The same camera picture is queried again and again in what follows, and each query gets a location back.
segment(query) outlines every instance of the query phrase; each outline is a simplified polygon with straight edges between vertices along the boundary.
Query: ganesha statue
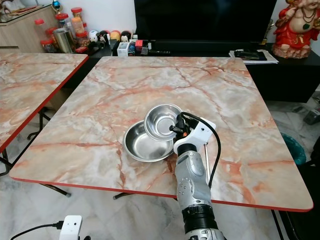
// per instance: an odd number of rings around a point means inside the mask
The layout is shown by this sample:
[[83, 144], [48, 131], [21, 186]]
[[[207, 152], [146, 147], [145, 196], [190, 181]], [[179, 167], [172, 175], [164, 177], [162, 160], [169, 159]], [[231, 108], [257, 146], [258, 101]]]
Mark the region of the ganesha statue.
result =
[[289, 6], [279, 13], [273, 53], [282, 58], [307, 58], [310, 40], [320, 32], [320, 0], [286, 0]]

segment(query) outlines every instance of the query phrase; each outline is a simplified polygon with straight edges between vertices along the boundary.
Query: robotic arm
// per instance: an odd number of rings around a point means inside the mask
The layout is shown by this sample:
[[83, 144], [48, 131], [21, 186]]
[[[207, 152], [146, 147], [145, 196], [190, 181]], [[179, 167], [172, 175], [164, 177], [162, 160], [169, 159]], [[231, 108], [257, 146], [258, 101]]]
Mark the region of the robotic arm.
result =
[[[176, 118], [170, 130], [176, 133], [173, 150], [178, 155], [175, 167], [177, 200], [179, 202], [187, 240], [224, 240], [218, 230], [211, 203], [206, 171], [198, 151], [212, 135], [210, 128], [196, 119]], [[216, 125], [204, 118], [213, 129]]]

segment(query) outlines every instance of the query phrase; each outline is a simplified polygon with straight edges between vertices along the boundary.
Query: electrical cord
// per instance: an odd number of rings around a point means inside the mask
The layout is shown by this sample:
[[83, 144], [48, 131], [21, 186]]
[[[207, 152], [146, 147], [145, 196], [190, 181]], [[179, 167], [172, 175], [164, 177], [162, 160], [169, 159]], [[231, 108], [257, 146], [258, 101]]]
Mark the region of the electrical cord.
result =
[[45, 224], [45, 225], [40, 225], [40, 226], [35, 226], [33, 228], [30, 228], [26, 231], [23, 231], [23, 232], [20, 232], [19, 234], [13, 236], [10, 240], [14, 240], [16, 239], [17, 237], [23, 235], [23, 234], [26, 234], [26, 233], [29, 233], [33, 230], [36, 230], [36, 229], [40, 229], [40, 228], [46, 228], [46, 227], [54, 227], [58, 230], [60, 230], [62, 228], [62, 225], [64, 224], [64, 221], [58, 221], [57, 223], [53, 223], [53, 224]]
[[190, 117], [190, 118], [193, 118], [193, 119], [195, 119], [195, 120], [203, 123], [204, 125], [206, 125], [206, 126], [212, 131], [212, 133], [214, 134], [214, 136], [215, 136], [215, 138], [216, 138], [216, 142], [217, 142], [217, 145], [218, 145], [218, 152], [217, 152], [217, 155], [216, 155], [216, 159], [215, 159], [215, 162], [214, 162], [214, 165], [213, 165], [213, 169], [212, 169], [211, 175], [210, 175], [210, 180], [209, 180], [209, 183], [208, 183], [209, 188], [211, 188], [211, 186], [212, 186], [212, 181], [213, 181], [213, 179], [214, 179], [214, 174], [215, 174], [215, 172], [216, 172], [217, 165], [218, 165], [218, 161], [219, 161], [220, 154], [221, 154], [221, 142], [220, 142], [220, 138], [219, 138], [217, 132], [214, 130], [214, 128], [213, 128], [209, 123], [207, 123], [205, 120], [201, 119], [200, 117], [195, 116], [195, 115], [193, 115], [193, 114], [191, 114], [191, 113], [188, 113], [188, 112], [184, 112], [184, 111], [181, 112], [180, 115], [181, 115], [181, 117], [182, 117], [184, 120], [186, 120], [186, 121], [188, 120], [188, 119], [186, 118], [186, 116], [188, 116], [188, 117]]

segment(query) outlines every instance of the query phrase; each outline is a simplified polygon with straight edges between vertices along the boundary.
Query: metal bowl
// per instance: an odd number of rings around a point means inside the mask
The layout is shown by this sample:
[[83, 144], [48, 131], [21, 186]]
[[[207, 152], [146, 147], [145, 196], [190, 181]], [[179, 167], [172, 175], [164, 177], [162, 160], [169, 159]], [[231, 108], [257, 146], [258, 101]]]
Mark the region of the metal bowl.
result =
[[145, 132], [144, 121], [132, 125], [123, 136], [123, 147], [134, 159], [156, 162], [173, 153], [174, 141], [156, 141]]
[[166, 142], [173, 140], [176, 134], [169, 130], [176, 124], [177, 116], [182, 112], [174, 104], [161, 104], [151, 108], [144, 117], [144, 127], [150, 138]]

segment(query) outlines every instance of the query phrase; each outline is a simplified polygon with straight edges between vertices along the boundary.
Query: floor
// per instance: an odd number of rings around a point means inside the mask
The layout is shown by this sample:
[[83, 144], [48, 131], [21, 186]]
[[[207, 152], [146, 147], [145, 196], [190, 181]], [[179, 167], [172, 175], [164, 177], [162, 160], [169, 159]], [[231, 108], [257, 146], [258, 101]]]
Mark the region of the floor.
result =
[[[320, 136], [320, 122], [303, 122], [308, 111], [320, 107], [311, 99], [307, 104], [288, 102], [266, 103], [280, 132], [295, 138], [310, 159], [312, 147]], [[35, 117], [7, 148], [14, 159], [28, 143], [26, 137], [39, 126]], [[80, 239], [92, 240], [167, 240], [184, 239], [184, 224], [178, 203], [171, 198], [130, 195], [113, 200], [114, 192], [66, 188], [65, 197], [39, 184], [0, 178], [0, 239], [29, 228], [56, 223], [66, 215], [83, 217]], [[228, 240], [280, 240], [272, 213], [267, 209], [214, 204], [219, 229]], [[288, 240], [280, 221], [284, 239]], [[58, 240], [60, 231], [41, 228], [20, 236], [19, 240]]]

